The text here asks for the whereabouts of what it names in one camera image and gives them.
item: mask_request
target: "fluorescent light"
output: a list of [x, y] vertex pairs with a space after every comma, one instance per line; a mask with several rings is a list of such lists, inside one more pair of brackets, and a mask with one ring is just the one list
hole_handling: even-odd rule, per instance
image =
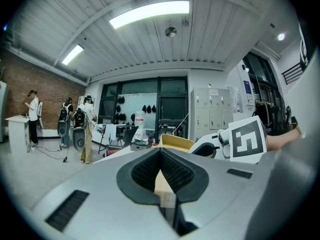
[[142, 19], [166, 15], [166, 14], [188, 14], [189, 1], [170, 1], [153, 3], [127, 11], [110, 20], [110, 24], [114, 29], [118, 29], [124, 25], [136, 22]]
[[72, 61], [83, 50], [84, 48], [81, 47], [79, 44], [77, 44], [76, 47], [74, 47], [72, 51], [70, 51], [70, 53], [64, 58], [64, 60], [62, 61], [62, 64], [68, 65], [69, 62]]
[[282, 41], [283, 39], [285, 39], [285, 34], [281, 33], [280, 35], [278, 35], [278, 40]]

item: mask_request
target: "ceiling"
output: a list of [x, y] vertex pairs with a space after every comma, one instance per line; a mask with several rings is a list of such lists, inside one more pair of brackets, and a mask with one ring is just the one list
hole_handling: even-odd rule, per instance
[[[109, 20], [164, 1], [189, 1], [187, 15], [143, 19], [114, 30]], [[257, 43], [281, 53], [292, 42], [274, 42], [291, 29], [275, 0], [27, 0], [12, 18], [7, 49], [59, 75], [94, 82], [145, 70], [198, 68], [228, 71]], [[269, 29], [274, 21], [276, 28]], [[175, 27], [177, 35], [165, 30]], [[67, 66], [77, 45], [84, 51]]]

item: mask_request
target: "white ceiling panel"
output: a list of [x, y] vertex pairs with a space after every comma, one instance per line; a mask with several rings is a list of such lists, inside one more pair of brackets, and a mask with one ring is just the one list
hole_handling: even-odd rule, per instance
[[[190, 12], [147, 18], [116, 30], [109, 23], [132, 9], [165, 1], [189, 1]], [[223, 70], [227, 59], [237, 54], [235, 47], [247, 42], [248, 33], [269, 13], [270, 4], [271, 0], [28, 0], [8, 35], [13, 48], [80, 79], [108, 77], [110, 72], [130, 72], [143, 65], [160, 69], [165, 63]], [[297, 30], [283, 13], [274, 15], [273, 21], [279, 22], [276, 28], [264, 36], [261, 32], [259, 38], [281, 53]], [[165, 35], [168, 27], [176, 28], [176, 36]], [[277, 44], [274, 35], [280, 30], [286, 30], [288, 38]], [[83, 52], [63, 65], [77, 44]]]

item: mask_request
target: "yellow container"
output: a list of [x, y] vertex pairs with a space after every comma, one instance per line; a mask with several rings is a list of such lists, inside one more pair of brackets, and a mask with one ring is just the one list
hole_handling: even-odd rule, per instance
[[188, 152], [189, 149], [195, 144], [194, 141], [181, 138], [170, 134], [162, 134], [158, 148], [170, 148], [183, 152]]

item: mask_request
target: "white shirt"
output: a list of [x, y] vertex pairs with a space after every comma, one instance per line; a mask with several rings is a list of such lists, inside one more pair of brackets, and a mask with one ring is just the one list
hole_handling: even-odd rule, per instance
[[89, 118], [89, 120], [91, 122], [92, 119], [94, 118], [92, 116], [92, 113], [91, 113], [91, 111], [94, 111], [94, 106], [92, 104], [89, 104], [89, 103], [85, 103], [85, 104], [81, 103], [79, 105], [79, 109], [81, 109], [82, 111], [84, 111], [88, 115], [88, 118]]
[[38, 120], [38, 115], [37, 115], [38, 107], [39, 107], [39, 99], [35, 97], [30, 103], [30, 108], [29, 108], [30, 121]]

